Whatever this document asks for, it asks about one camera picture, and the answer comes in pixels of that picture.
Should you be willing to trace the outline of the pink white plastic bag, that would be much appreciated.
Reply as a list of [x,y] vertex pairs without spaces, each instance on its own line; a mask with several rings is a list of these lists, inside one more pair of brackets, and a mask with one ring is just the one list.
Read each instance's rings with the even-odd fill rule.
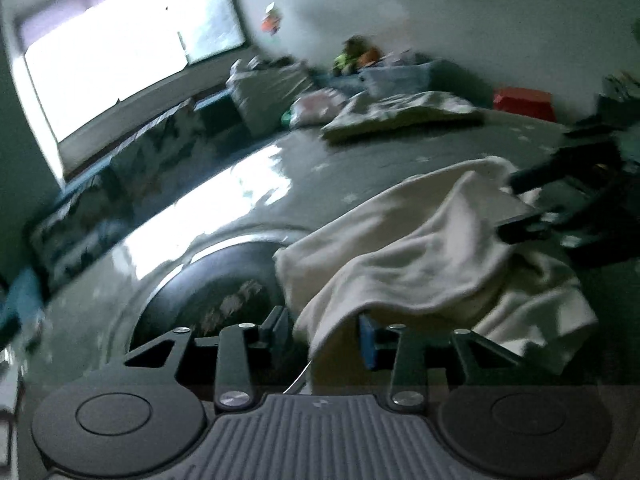
[[301,94],[290,108],[291,128],[323,126],[341,113],[348,97],[341,91],[324,88]]

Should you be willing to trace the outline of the round black induction cooktop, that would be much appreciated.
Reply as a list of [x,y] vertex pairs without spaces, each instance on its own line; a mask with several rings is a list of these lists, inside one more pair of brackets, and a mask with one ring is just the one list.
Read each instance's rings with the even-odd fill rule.
[[260,324],[284,304],[276,240],[232,240],[190,262],[153,292],[130,338],[134,350],[177,327],[213,337],[231,325]]

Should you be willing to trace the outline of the grey star quilted table cover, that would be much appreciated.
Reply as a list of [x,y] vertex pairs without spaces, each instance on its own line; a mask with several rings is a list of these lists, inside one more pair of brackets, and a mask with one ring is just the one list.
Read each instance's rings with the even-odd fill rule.
[[476,128],[337,148],[314,130],[279,136],[143,223],[50,300],[26,362],[25,405],[123,354],[145,300],[207,248],[264,234],[296,240],[386,188],[467,159],[496,155],[533,166],[563,131],[490,110]]

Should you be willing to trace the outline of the folded patterned cloth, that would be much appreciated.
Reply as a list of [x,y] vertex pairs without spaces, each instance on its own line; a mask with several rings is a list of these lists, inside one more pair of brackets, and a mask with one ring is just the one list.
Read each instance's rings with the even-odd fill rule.
[[484,122],[483,112],[446,91],[404,93],[377,99],[367,92],[351,98],[332,122],[321,128],[332,144],[416,127],[456,128]]

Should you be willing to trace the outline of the butterfly pattern sofa cushions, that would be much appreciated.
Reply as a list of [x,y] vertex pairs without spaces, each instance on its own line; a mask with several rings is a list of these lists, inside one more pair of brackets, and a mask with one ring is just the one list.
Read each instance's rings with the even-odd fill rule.
[[145,125],[97,172],[27,229],[34,267],[58,289],[122,240],[133,228],[134,201],[151,191],[162,169],[175,169],[206,140],[206,128],[188,99]]

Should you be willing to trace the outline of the red box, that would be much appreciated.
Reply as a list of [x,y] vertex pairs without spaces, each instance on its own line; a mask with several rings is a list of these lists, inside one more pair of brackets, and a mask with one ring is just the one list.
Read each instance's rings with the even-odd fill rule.
[[552,94],[529,88],[504,87],[494,95],[494,109],[530,118],[556,122]]

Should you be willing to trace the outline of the cream white garment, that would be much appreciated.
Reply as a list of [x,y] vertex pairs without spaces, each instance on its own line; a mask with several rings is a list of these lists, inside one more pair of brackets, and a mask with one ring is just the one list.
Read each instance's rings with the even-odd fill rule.
[[389,188],[276,255],[278,280],[308,347],[311,390],[366,392],[358,315],[445,336],[472,330],[554,372],[596,326],[576,275],[545,244],[504,244],[498,223],[529,212],[489,156]]

